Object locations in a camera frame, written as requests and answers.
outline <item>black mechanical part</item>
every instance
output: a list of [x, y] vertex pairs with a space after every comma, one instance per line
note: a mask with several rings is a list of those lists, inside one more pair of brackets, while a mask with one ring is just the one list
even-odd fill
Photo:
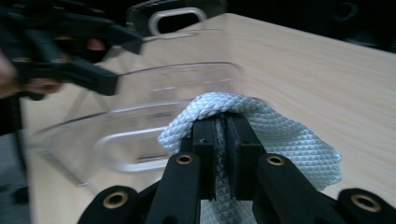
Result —
[[200, 171], [201, 160], [195, 154], [179, 152], [173, 155], [166, 165], [145, 223], [199, 223]]
[[251, 201], [256, 188], [258, 158], [265, 149], [242, 115], [228, 114], [225, 132], [231, 196]]
[[192, 138], [184, 138], [180, 152], [192, 152], [201, 158], [201, 199], [216, 199], [216, 138], [215, 117], [197, 120], [192, 126]]
[[[249, 201], [253, 201], [252, 211], [257, 223], [395, 224], [395, 209], [375, 194], [362, 189], [346, 189], [338, 200], [321, 194], [289, 159], [266, 154], [244, 117], [225, 114], [225, 121], [227, 150], [232, 153], [230, 160], [233, 160], [229, 163], [233, 169], [228, 172], [237, 176], [230, 185], [248, 189], [241, 182], [256, 184], [251, 188], [254, 197]], [[212, 170], [217, 162], [212, 158], [217, 148], [214, 124], [215, 118], [194, 122], [191, 138], [183, 139], [181, 151], [169, 159], [163, 179], [138, 194], [138, 205], [130, 213], [139, 215], [131, 223], [199, 223], [200, 201], [211, 192], [203, 183], [214, 186], [213, 175], [202, 175]], [[256, 180], [238, 176], [251, 172], [251, 167], [245, 164], [252, 165], [254, 160], [257, 171], [252, 173]], [[236, 190], [234, 197], [246, 200], [251, 195]], [[92, 218], [101, 215], [90, 214]]]
[[[257, 178], [260, 195], [267, 198], [263, 201], [271, 203], [280, 223], [345, 223], [288, 158], [277, 154], [261, 156]], [[253, 202], [256, 219], [266, 220], [265, 213], [255, 209], [255, 203], [260, 203], [260, 199]]]
[[[68, 0], [22, 1], [0, 7], [0, 48], [16, 67], [22, 85], [32, 78], [47, 77], [114, 95], [119, 76], [92, 64], [97, 58], [87, 49], [88, 41], [96, 38], [105, 46], [119, 45], [139, 53], [143, 39], [101, 16], [99, 10]], [[61, 42], [67, 42], [70, 48], [59, 46]], [[93, 58], [95, 62], [84, 61]]]
[[96, 195], [78, 224], [139, 223], [137, 206], [138, 195], [134, 189], [114, 186]]
[[342, 190], [336, 208], [348, 223], [396, 224], [396, 209], [364, 189]]

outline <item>transparent plastic bin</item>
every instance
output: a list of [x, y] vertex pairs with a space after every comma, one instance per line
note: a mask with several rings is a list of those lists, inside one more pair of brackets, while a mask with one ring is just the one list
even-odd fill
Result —
[[36, 134], [43, 155], [93, 194], [114, 185], [140, 190], [160, 179], [168, 155], [157, 137], [189, 102], [211, 91], [243, 94], [242, 71], [220, 29], [201, 21], [144, 40], [139, 55], [115, 47], [98, 64], [120, 75], [116, 95], [79, 90], [64, 122]]
[[169, 122], [197, 95], [241, 92], [241, 80], [232, 63], [181, 64], [122, 75], [114, 96], [81, 91], [66, 122], [37, 134], [43, 139], [42, 153], [93, 193], [114, 185], [143, 189], [161, 178], [168, 154], [157, 137]]

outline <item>clear plastic container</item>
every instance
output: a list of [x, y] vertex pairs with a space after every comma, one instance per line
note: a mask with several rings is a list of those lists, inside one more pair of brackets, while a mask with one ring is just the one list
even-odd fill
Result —
[[157, 137], [169, 122], [197, 95], [240, 92], [241, 84], [240, 70], [232, 63], [181, 64], [122, 75], [117, 95], [82, 91], [70, 109], [72, 119], [38, 133], [44, 139], [43, 155], [93, 193], [114, 185], [143, 189], [149, 180], [161, 178], [168, 154]]

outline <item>wooden tabletop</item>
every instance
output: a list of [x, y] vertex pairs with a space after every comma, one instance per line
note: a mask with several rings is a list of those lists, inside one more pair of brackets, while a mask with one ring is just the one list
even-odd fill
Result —
[[[342, 154], [343, 180], [325, 193], [367, 189], [396, 206], [395, 54], [233, 14], [210, 19], [206, 28], [227, 33], [245, 95], [301, 122]], [[76, 89], [67, 85], [45, 101], [23, 102], [35, 223], [76, 223], [93, 198], [37, 155], [41, 145], [32, 135], [63, 120]]]

